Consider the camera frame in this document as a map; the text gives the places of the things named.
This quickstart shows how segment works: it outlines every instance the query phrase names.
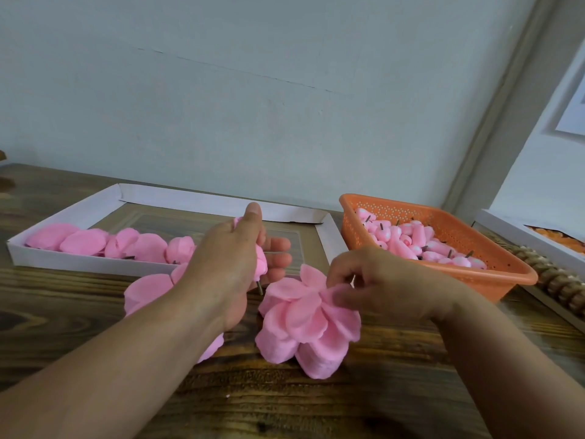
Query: person's left hand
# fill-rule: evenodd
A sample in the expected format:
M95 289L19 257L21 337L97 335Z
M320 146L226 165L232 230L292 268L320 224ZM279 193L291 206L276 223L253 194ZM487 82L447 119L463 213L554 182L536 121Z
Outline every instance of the person's left hand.
M213 293L223 308L221 317L225 330L242 319L247 305L246 292L256 288L253 282L256 243L264 251L275 252L266 254L268 272L260 278L260 283L267 285L282 279L284 269L293 260L290 254L283 252L290 249L291 243L283 237L266 235L260 206L252 202L236 228L231 219L207 232L178 283L187 292L197 287Z

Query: basket rim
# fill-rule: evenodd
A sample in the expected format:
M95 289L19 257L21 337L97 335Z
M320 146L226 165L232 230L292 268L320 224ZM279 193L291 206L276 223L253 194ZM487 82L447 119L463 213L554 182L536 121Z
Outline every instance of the basket rim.
M475 233L477 233L479 235L482 242L484 242L486 244L490 244L490 245L492 245L492 247L495 247L496 251L498 251L499 254L503 258L505 258L511 266L513 266L516 270L521 270L523 272L513 273L513 272L508 272L508 271L500 271L500 270L482 270L482 269L476 269L476 268L465 268L463 266L443 265L440 263L428 262L426 260L409 260L409 262L418 262L418 263L421 263L429 268L433 268L434 270L437 270L437 271L440 271L443 273L450 273L451 275L457 275L459 277L465 277L467 279L472 279L472 280L473 279L489 280L489 281L496 282L496 283L514 282L515 284L520 284L520 285L533 285L538 280L537 272L534 271L534 269L532 269L530 265L524 263L522 260L520 260L519 258L514 256L512 253L510 253L507 250L505 250L504 248L502 248L497 243L489 240L488 237L484 236L477 229L473 229L472 227L466 225L463 221L458 219L453 214L448 213L447 211L444 211L444 210L439 209L439 208L435 208L433 206L418 205L416 203L401 202L398 200L384 199L384 198L374 197L374 196L370 196L370 195L353 194L353 193L342 194L339 198L339 203L341 204L341 206L343 208L344 217L345 217L345 215L347 215L347 219L349 221L349 224L352 227L354 227L354 229L357 229L357 231L359 231L362 234L362 237L366 240L365 244L367 244L369 246L376 246L376 243L374 243L374 240L371 239L368 231L361 224L355 211L351 207L351 205L349 203L350 198L351 199L364 199L364 200L368 200L368 199L384 200L384 202L386 202L388 205L407 205L410 207L414 206L418 209L427 209L429 211L432 211L435 213L440 213L440 214L443 214L445 216L448 216L448 218L457 221L458 224L461 224L461 225L465 226L466 228L469 228L469 229L475 231Z

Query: orange plastic basket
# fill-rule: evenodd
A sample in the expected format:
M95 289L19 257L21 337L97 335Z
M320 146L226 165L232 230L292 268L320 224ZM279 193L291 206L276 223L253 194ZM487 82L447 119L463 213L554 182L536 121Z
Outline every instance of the orange plastic basket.
M355 214L356 208L364 208L376 214L378 220L408 222L413 218L435 229L436 237L446 241L459 252L473 250L473 256L482 259L488 269L464 268L454 265L421 262L460 280L491 302L498 302L516 284L533 285L537 282L536 271L504 248L493 243L483 234L466 225L457 217L430 206L397 202L359 194L343 194L339 198L343 206L343 225L341 235L349 249L364 245L376 246L367 230Z

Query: person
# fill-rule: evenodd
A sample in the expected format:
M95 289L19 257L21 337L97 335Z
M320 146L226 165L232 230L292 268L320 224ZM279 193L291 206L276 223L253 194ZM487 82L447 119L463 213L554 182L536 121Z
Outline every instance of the person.
M221 332L238 324L256 266L254 245L281 252L252 203L236 228L216 225L183 278L151 304L0 394L1 438L131 438L156 414ZM267 256L264 283L287 253ZM354 280L338 306L435 323L494 438L585 435L585 391L496 306L463 283L379 248L341 254L327 285Z

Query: wooden tabletop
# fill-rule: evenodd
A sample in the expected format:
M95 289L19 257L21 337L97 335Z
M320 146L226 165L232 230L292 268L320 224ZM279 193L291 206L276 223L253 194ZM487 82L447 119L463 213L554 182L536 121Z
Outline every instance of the wooden tabletop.
M119 179L24 165L0 167L5 241ZM123 317L132 277L12 266L0 252L0 390ZM250 296L225 344L195 366L141 438L489 437L431 325L363 318L362 339L327 380L294 360L272 365L254 345L260 298ZM548 356L585 384L585 337L522 288L500 308Z

